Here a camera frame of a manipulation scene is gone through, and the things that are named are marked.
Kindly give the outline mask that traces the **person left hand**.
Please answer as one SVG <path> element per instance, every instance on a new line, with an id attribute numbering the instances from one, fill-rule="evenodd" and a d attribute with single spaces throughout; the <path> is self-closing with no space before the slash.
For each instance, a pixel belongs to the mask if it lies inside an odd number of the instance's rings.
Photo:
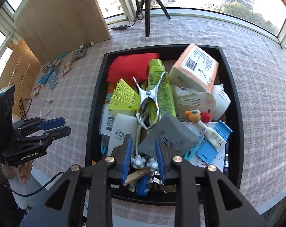
<path id="1" fill-rule="evenodd" d="M 14 166 L 2 164 L 2 172 L 9 180 L 14 179 L 14 177 L 18 177 L 22 183 L 26 183 L 31 177 L 32 164 L 33 160 L 22 163 L 16 168 Z"/>

